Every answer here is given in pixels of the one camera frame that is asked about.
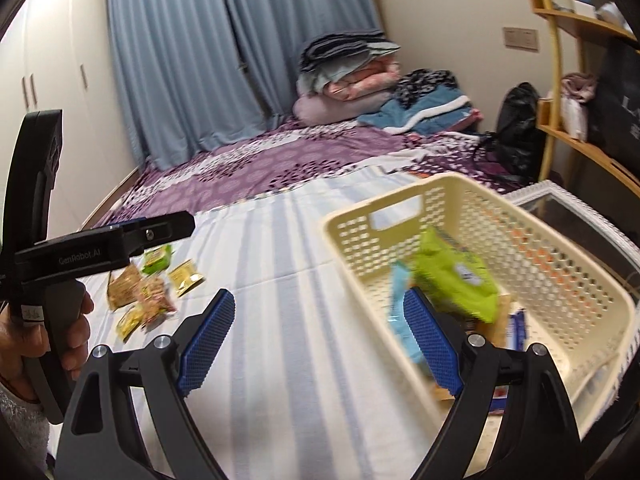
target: blue textured pad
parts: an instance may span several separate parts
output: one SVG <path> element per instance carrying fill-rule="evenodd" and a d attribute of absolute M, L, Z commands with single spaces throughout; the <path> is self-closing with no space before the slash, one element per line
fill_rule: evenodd
<path fill-rule="evenodd" d="M 182 354 L 177 389 L 183 397 L 202 386 L 235 317 L 236 301 L 226 292 Z"/>
<path fill-rule="evenodd" d="M 439 386 L 454 397 L 462 390 L 458 355 L 417 292 L 404 295 L 404 317 Z"/>

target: wardrobe door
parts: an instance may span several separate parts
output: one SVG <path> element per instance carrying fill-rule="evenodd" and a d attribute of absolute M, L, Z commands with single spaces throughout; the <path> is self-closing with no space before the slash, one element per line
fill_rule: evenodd
<path fill-rule="evenodd" d="M 71 35 L 76 73 L 89 117 L 115 181 L 135 169 L 113 74 L 106 0 L 71 0 Z"/>
<path fill-rule="evenodd" d="M 63 111 L 62 154 L 49 213 L 52 232 L 76 231 L 116 186 L 84 102 L 70 5 L 71 0 L 29 0 L 27 14 L 30 92 L 38 110 Z"/>
<path fill-rule="evenodd" d="M 0 41 L 0 234 L 9 167 L 24 116 L 33 111 L 26 95 L 24 32 L 26 4 Z"/>

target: curtain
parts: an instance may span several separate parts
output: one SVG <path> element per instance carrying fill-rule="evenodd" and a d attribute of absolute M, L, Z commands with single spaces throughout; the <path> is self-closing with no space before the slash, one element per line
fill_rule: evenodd
<path fill-rule="evenodd" d="M 265 130 L 224 0 L 108 0 L 134 155 L 165 170 Z"/>
<path fill-rule="evenodd" d="M 227 0 L 242 56 L 276 121 L 296 99 L 304 44 L 339 30 L 379 27 L 373 0 Z"/>

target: black bag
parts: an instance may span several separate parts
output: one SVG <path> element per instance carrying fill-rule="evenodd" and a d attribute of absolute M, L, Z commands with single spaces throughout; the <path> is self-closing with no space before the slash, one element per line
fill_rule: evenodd
<path fill-rule="evenodd" d="M 640 177 L 640 54 L 624 41 L 609 41 L 588 107 L 589 142 Z"/>
<path fill-rule="evenodd" d="M 521 83 L 504 98 L 496 133 L 482 140 L 473 155 L 485 148 L 492 162 L 499 162 L 511 175 L 492 175 L 518 184 L 538 179 L 545 153 L 546 134 L 536 127 L 540 96 L 530 83 Z"/>

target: electrical switch plate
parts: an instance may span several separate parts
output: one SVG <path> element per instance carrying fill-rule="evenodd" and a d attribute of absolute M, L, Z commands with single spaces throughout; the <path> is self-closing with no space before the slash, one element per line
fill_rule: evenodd
<path fill-rule="evenodd" d="M 540 51 L 538 43 L 538 31 L 534 28 L 504 27 L 504 46 L 509 48 L 522 48 L 532 52 Z"/>

